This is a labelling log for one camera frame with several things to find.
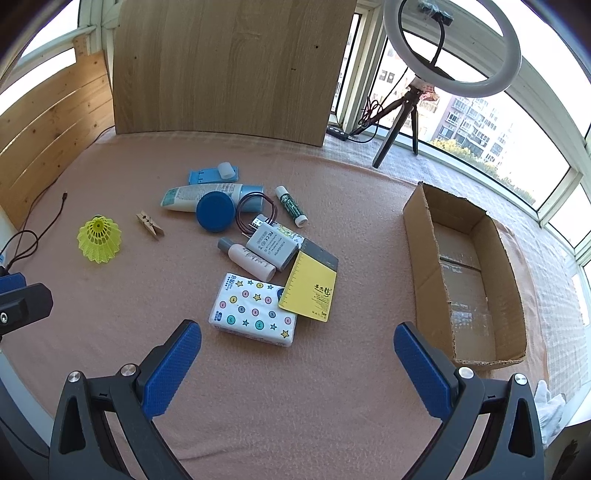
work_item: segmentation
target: shuttlecock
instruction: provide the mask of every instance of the shuttlecock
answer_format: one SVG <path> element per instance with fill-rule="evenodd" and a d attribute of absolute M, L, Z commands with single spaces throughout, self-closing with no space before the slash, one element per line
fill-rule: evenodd
<path fill-rule="evenodd" d="M 89 260 L 107 263 L 119 251 L 121 230 L 110 218 L 95 216 L 78 232 L 78 248 Z"/>

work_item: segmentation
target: clothespin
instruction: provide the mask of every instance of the clothespin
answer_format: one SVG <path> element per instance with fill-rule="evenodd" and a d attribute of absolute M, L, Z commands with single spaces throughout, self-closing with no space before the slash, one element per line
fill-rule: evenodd
<path fill-rule="evenodd" d="M 143 226 L 146 227 L 146 230 L 150 232 L 154 238 L 158 239 L 158 235 L 164 235 L 164 230 L 156 225 L 146 212 L 142 210 L 140 213 L 136 213 L 136 215 L 138 220 L 142 222 Z"/>

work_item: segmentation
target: tree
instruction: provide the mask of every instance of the tree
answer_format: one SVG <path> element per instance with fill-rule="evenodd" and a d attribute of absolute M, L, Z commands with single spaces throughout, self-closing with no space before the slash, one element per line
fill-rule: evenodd
<path fill-rule="evenodd" d="M 489 177 L 493 178 L 494 180 L 498 181 L 500 184 L 507 187 L 510 191 L 515 193 L 520 199 L 526 202 L 528 205 L 533 205 L 535 203 L 535 198 L 530 192 L 527 192 L 524 189 L 520 189 L 516 185 L 513 184 L 511 179 L 504 177 L 501 178 L 499 173 L 496 169 L 496 166 L 490 162 L 482 161 L 480 158 L 475 156 L 469 148 L 462 147 L 458 142 L 455 140 L 441 140 L 439 138 L 435 140 L 431 140 L 429 142 L 434 147 L 437 147 L 447 153 L 453 155 L 454 157 L 463 160 L 464 162 L 468 163 L 474 168 L 477 168 L 481 172 L 485 173 Z"/>

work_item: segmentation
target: wooden wall panel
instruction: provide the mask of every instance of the wooden wall panel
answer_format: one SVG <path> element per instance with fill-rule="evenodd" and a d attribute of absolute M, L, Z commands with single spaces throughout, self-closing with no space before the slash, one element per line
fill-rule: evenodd
<path fill-rule="evenodd" d="M 199 130 L 322 145 L 356 0 L 126 0 L 118 133 Z"/>
<path fill-rule="evenodd" d="M 113 99 L 102 52 L 76 63 L 23 95 L 0 115 L 0 205 L 13 225 L 34 199 L 112 127 Z"/>
<path fill-rule="evenodd" d="M 45 148 L 111 99 L 107 75 L 87 83 L 32 121 L 0 155 L 0 192 L 9 189 Z"/>
<path fill-rule="evenodd" d="M 0 116 L 0 151 L 45 110 L 105 72 L 105 59 L 100 51 L 81 57 L 18 99 Z"/>
<path fill-rule="evenodd" d="M 85 115 L 72 125 L 35 158 L 2 199 L 2 206 L 12 223 L 22 224 L 37 195 L 114 123 L 113 100 L 109 99 L 91 115 Z"/>

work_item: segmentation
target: yellow notepad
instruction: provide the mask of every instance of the yellow notepad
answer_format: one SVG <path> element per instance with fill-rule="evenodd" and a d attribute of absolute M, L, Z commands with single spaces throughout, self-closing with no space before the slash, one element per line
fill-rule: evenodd
<path fill-rule="evenodd" d="M 279 306 L 289 312 L 326 322 L 335 291 L 338 264 L 336 257 L 305 239 Z"/>

